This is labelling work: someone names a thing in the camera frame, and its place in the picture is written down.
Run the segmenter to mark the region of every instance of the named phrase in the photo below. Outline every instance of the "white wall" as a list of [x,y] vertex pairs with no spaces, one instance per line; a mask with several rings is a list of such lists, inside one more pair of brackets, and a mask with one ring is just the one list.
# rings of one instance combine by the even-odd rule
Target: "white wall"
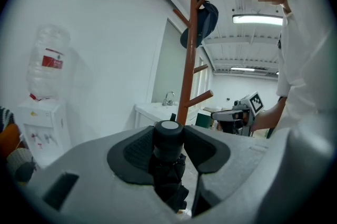
[[181,33],[167,21],[154,82],[152,102],[163,102],[168,91],[174,92],[174,101],[180,99],[186,58],[186,49],[180,44],[180,36]]
[[222,108],[232,108],[235,100],[255,91],[259,93],[265,110],[273,107],[279,99],[276,95],[277,81],[273,80],[214,75],[211,89],[214,93],[212,105]]
[[172,8],[166,0],[10,0],[0,20],[0,105],[14,110],[28,97],[36,30],[53,23],[72,39],[62,96],[73,144],[132,128],[134,105],[151,101]]

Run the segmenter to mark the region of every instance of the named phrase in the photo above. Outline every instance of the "person's arm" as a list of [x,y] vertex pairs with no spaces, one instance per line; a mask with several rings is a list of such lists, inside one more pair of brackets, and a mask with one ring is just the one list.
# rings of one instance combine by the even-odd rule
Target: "person's arm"
[[285,101],[286,98],[281,98],[273,108],[258,114],[251,130],[256,131],[259,129],[270,129],[276,127],[282,115]]

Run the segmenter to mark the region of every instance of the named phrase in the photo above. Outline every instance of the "ceiling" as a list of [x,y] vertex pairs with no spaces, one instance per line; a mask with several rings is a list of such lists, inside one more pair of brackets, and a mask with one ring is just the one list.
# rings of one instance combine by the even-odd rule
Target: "ceiling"
[[[190,0],[171,0],[189,17]],[[233,24],[233,14],[269,14],[282,16],[280,6],[271,6],[256,0],[209,0],[219,10],[216,29],[204,40],[214,74],[248,75],[277,79],[277,41],[281,27],[266,24]],[[231,71],[232,66],[257,69],[242,73]]]

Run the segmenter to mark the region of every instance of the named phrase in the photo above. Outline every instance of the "water bottle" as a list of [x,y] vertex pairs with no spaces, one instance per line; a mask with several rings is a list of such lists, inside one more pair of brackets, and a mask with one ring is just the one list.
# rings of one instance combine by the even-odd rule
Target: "water bottle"
[[27,71],[28,90],[32,99],[58,98],[69,43],[69,33],[56,25],[47,25],[38,30]]

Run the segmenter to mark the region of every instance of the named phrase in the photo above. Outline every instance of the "black cylindrical knob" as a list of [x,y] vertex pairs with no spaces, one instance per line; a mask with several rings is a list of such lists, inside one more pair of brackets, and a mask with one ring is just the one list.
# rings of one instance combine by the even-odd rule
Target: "black cylindrical knob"
[[155,157],[165,163],[175,162],[183,149],[184,126],[173,121],[161,121],[154,126]]

